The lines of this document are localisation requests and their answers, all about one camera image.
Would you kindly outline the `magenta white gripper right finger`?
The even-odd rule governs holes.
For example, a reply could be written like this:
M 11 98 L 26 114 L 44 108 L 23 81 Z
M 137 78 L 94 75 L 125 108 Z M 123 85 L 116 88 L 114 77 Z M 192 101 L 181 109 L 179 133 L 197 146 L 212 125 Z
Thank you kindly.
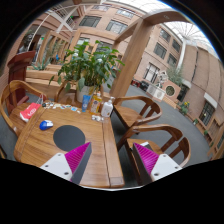
M 167 154 L 158 155 L 137 143 L 133 144 L 133 155 L 143 185 L 181 170 L 181 167 Z

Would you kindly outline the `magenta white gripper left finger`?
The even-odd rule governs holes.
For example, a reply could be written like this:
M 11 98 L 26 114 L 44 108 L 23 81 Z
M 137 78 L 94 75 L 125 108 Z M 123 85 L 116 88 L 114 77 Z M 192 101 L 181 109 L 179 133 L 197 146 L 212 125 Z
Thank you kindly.
M 79 184 L 91 153 L 91 143 L 88 142 L 65 154 L 56 153 L 41 166 L 41 169 L 75 184 Z

